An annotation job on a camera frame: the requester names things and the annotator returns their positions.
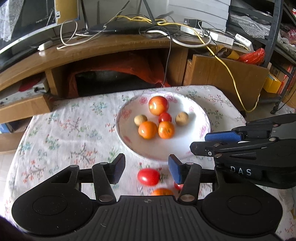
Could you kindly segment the orange tangerine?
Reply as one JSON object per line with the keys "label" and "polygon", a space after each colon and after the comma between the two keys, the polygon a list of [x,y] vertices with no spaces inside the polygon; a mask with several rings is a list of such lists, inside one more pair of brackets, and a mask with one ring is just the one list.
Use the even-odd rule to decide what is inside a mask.
{"label": "orange tangerine", "polygon": [[175,134],[175,126],[169,121],[159,123],[158,134],[162,139],[170,139]]}
{"label": "orange tangerine", "polygon": [[166,195],[174,195],[172,190],[167,189],[167,188],[159,188],[155,189],[152,193],[152,196],[166,196]]}
{"label": "orange tangerine", "polygon": [[157,132],[157,125],[152,121],[145,121],[138,127],[138,134],[146,140],[153,139]]}

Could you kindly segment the red tomato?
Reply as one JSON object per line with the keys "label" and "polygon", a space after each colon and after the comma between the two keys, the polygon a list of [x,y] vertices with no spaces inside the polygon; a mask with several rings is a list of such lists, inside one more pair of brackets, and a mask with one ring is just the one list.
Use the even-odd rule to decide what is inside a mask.
{"label": "red tomato", "polygon": [[146,186],[155,186],[160,181],[160,173],[152,168],[141,169],[137,174],[138,181]]}
{"label": "red tomato", "polygon": [[174,183],[174,187],[175,187],[175,189],[176,190],[178,190],[178,191],[181,191],[182,190],[182,188],[183,188],[183,184],[177,184],[176,182]]}
{"label": "red tomato", "polygon": [[169,113],[167,113],[167,112],[163,112],[163,113],[161,113],[161,114],[159,115],[159,117],[158,117],[158,121],[159,121],[159,123],[161,123],[161,122],[163,122],[163,121],[169,121],[169,122],[171,122],[171,120],[172,120],[172,117],[171,117],[171,115],[170,115]]}

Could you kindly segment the large red yellow apple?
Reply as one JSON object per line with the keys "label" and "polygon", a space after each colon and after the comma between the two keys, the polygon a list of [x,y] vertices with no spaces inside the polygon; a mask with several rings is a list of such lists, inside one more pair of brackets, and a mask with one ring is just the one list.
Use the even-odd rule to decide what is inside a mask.
{"label": "large red yellow apple", "polygon": [[159,116],[167,112],[169,109],[169,102],[163,96],[154,96],[149,100],[149,111],[151,114]]}

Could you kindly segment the white floral ceramic bowl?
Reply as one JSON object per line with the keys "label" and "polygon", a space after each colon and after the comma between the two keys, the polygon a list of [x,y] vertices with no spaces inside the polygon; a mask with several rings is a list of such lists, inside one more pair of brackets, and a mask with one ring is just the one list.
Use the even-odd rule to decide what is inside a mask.
{"label": "white floral ceramic bowl", "polygon": [[203,142],[210,121],[199,104],[182,94],[160,91],[131,98],[118,111],[115,128],[121,142],[145,159],[166,162],[193,154],[192,142]]}

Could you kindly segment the brown cardboard panel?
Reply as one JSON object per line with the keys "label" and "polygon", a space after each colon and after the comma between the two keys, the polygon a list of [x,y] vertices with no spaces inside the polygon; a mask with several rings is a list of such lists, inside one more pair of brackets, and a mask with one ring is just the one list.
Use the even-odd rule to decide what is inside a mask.
{"label": "brown cardboard panel", "polygon": [[251,110],[269,74],[267,68],[194,54],[187,61],[184,85],[212,85],[221,90],[238,110]]}

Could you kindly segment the yellow box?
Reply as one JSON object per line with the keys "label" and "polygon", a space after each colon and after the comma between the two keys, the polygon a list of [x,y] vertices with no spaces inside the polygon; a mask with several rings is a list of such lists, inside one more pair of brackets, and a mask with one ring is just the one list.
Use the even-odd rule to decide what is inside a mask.
{"label": "yellow box", "polygon": [[281,86],[281,82],[269,73],[265,79],[265,83],[263,85],[263,89],[268,93],[277,93]]}

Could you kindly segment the red plastic bag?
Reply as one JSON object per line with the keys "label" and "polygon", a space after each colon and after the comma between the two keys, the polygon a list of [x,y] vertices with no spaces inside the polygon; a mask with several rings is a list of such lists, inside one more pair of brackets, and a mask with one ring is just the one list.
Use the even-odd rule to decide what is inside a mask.
{"label": "red plastic bag", "polygon": [[241,55],[238,58],[238,61],[247,64],[261,65],[264,62],[264,58],[265,50],[263,48],[259,48],[252,53]]}

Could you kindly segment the black metal shelf rack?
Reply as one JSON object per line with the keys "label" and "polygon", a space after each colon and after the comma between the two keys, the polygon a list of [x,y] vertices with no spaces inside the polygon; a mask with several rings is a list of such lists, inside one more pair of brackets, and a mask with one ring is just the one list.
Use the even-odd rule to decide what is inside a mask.
{"label": "black metal shelf rack", "polygon": [[262,90],[260,102],[274,103],[272,114],[290,104],[295,93],[295,45],[283,34],[295,28],[287,1],[231,1],[226,29],[263,48],[263,67],[281,82],[276,93]]}

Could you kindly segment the white power strip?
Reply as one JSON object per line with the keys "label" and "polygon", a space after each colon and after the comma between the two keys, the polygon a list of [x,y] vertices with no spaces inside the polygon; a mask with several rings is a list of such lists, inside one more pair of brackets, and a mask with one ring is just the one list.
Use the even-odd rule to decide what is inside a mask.
{"label": "white power strip", "polygon": [[189,28],[189,27],[184,27],[184,26],[181,26],[181,31],[188,33],[190,35],[193,35],[193,36],[198,36],[198,34],[199,34],[202,38],[210,36],[212,38],[212,40],[215,42],[219,42],[219,43],[227,44],[227,45],[231,45],[231,46],[238,45],[248,51],[251,51],[251,52],[254,51],[252,45],[245,45],[245,44],[239,42],[238,40],[236,40],[234,37],[226,36],[224,33],[219,33],[219,32],[210,31],[210,30]]}

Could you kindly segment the wooden TV stand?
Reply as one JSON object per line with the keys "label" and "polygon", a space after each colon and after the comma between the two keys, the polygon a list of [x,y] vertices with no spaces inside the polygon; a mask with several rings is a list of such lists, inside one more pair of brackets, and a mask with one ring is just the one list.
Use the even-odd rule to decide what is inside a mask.
{"label": "wooden TV stand", "polygon": [[76,72],[93,69],[131,70],[133,77],[149,83],[157,80],[147,93],[169,91],[186,94],[178,85],[184,74],[184,47],[168,40],[149,39],[140,35],[102,36],[82,46],[57,50],[51,47],[35,53],[1,73],[1,90],[24,79],[45,77],[50,92],[26,97],[1,107],[1,123],[32,118],[27,131],[18,134],[14,148],[23,156],[39,149],[68,158],[105,154],[112,146],[121,146],[115,119],[119,109],[144,88],[116,90],[108,93],[102,85],[83,80],[88,94],[78,94]]}

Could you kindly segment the black wifi router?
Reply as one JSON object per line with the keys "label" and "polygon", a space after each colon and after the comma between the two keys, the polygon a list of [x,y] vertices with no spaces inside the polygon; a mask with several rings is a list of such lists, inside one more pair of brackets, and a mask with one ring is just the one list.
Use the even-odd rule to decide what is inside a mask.
{"label": "black wifi router", "polygon": [[[90,35],[96,35],[98,33],[108,33],[108,34],[121,34],[121,35],[135,35],[138,34],[140,30],[147,30],[153,26],[157,25],[156,18],[153,16],[151,8],[147,1],[139,1],[137,14],[135,16],[121,16],[125,7],[130,1],[124,5],[124,7],[118,12],[118,14],[106,23],[97,24],[92,27],[86,27],[86,31]],[[148,18],[140,16],[140,9],[142,4],[144,4]]]}

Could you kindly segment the black television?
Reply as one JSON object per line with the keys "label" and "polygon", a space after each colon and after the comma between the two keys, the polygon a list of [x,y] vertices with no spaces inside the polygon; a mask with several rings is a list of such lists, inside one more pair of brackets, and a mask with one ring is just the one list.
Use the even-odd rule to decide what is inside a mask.
{"label": "black television", "polygon": [[19,42],[79,18],[79,1],[1,1],[1,66]]}

